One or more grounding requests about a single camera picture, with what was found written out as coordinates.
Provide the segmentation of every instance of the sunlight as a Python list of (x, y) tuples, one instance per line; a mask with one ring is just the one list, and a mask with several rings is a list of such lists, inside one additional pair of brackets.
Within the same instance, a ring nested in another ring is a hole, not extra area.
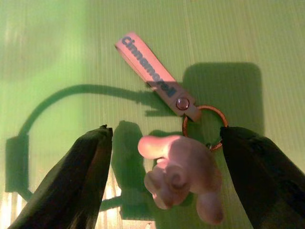
[(3, 193), (2, 203), (1, 203), (1, 216), (0, 216), (0, 229), (6, 229), (10, 225), (10, 215), (11, 215), (11, 196), (12, 193)]

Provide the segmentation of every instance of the cartoon hand figure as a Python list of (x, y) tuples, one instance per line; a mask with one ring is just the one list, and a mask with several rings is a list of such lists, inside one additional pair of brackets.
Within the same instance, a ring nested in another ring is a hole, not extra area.
[(138, 150), (147, 159), (158, 158), (144, 184), (159, 208), (179, 205), (192, 192), (198, 194), (196, 208), (201, 220), (210, 224), (222, 222), (221, 173), (206, 146), (180, 135), (147, 135), (140, 139)]

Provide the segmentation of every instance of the green background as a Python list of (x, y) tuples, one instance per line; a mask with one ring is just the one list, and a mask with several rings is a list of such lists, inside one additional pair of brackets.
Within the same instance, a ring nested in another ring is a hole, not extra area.
[[(134, 31), (197, 105), (216, 106), (231, 126), (271, 138), (305, 171), (304, 12), (302, 0), (0, 1), (0, 229), (26, 204), (16, 193), (4, 192), (6, 140), (18, 135), (40, 102), (79, 84), (102, 86), (50, 104), (30, 129), (30, 191), (79, 136), (108, 124), (115, 135), (104, 198), (120, 196), (120, 185), (126, 190), (125, 214), (131, 216), (122, 220), (120, 207), (101, 211), (96, 228), (252, 228), (222, 150), (215, 152), (224, 177), (220, 226), (198, 219), (194, 198), (163, 211), (137, 187), (144, 173), (139, 165), (146, 171), (152, 166), (138, 156), (138, 139), (181, 134), (182, 118), (146, 86), (114, 44)], [(80, 86), (78, 92), (84, 91)], [(220, 125), (204, 111), (198, 124), (190, 124), (190, 135), (213, 143)], [(137, 212), (141, 203), (146, 218)]]

